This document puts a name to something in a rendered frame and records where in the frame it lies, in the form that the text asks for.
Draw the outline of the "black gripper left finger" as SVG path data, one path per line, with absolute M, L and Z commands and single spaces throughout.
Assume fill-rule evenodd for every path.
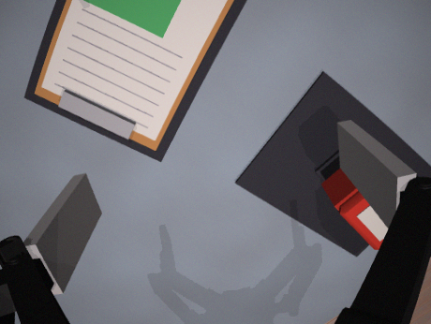
M 86 173 L 74 175 L 24 242 L 0 242 L 0 324 L 15 324 L 16 311 L 21 324 L 70 324 L 53 295 L 64 294 L 101 215 Z

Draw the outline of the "red self-inking stamp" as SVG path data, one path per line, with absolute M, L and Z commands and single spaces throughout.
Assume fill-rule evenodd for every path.
M 321 185 L 339 213 L 374 250 L 379 250 L 388 229 L 340 168 L 339 150 L 315 172 L 323 179 Z

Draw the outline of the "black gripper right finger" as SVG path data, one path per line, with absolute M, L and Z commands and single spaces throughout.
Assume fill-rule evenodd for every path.
M 431 178 L 417 176 L 351 120 L 338 122 L 337 132 L 340 168 L 388 230 L 334 324 L 409 324 L 431 256 Z

